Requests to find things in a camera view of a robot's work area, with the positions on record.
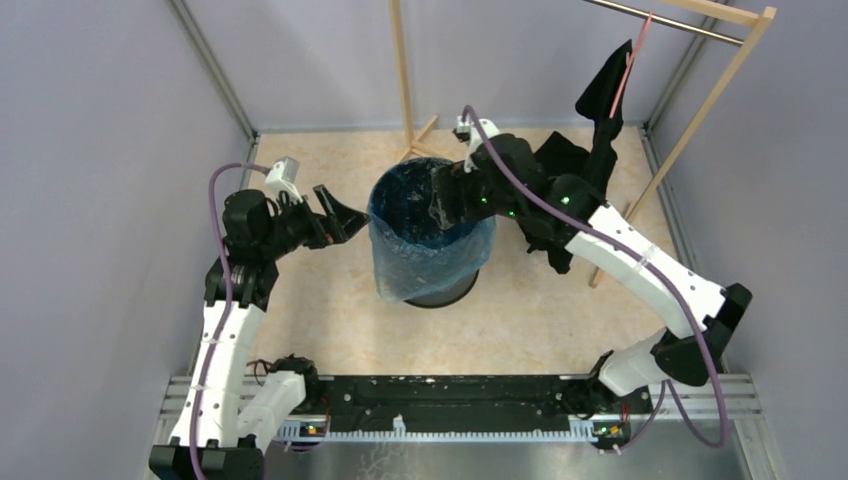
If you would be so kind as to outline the blue plastic trash bag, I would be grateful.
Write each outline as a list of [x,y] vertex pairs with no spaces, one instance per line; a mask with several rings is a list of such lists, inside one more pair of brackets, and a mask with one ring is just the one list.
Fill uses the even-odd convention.
[[463,296],[462,282],[474,280],[490,258],[494,218],[444,230],[430,215],[432,175],[450,164],[438,157],[406,160],[385,171],[371,190],[368,235],[376,289],[385,301],[419,304],[452,293],[441,302],[452,303]]

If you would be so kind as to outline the black trash bin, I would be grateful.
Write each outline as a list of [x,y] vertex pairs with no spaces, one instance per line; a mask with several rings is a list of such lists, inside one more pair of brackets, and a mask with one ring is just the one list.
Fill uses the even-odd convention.
[[405,300],[405,303],[422,309],[438,309],[450,306],[466,297],[474,288],[478,278],[479,271],[476,270],[446,290],[408,299]]

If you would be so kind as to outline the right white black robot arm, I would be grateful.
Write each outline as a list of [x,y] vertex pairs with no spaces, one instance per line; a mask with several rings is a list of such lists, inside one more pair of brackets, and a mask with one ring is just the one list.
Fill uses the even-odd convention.
[[648,240],[600,193],[575,175],[545,175],[527,141],[489,126],[454,130],[464,158],[434,175],[432,213],[442,227],[502,216],[529,226],[556,252],[605,271],[652,308],[662,328],[602,355],[586,397],[612,412],[628,394],[654,384],[709,385],[719,390],[717,360],[752,294],[722,286]]

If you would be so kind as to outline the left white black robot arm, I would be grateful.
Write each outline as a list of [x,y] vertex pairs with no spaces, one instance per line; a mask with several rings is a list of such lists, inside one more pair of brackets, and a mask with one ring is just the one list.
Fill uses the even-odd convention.
[[179,419],[148,465],[159,479],[260,479],[264,457],[287,417],[308,413],[321,393],[312,361],[290,356],[272,367],[259,392],[242,401],[244,371],[278,279],[277,262],[299,248],[324,249],[351,240],[369,216],[313,192],[275,199],[248,189],[228,196],[221,217],[222,255],[205,279],[204,323],[197,366]]

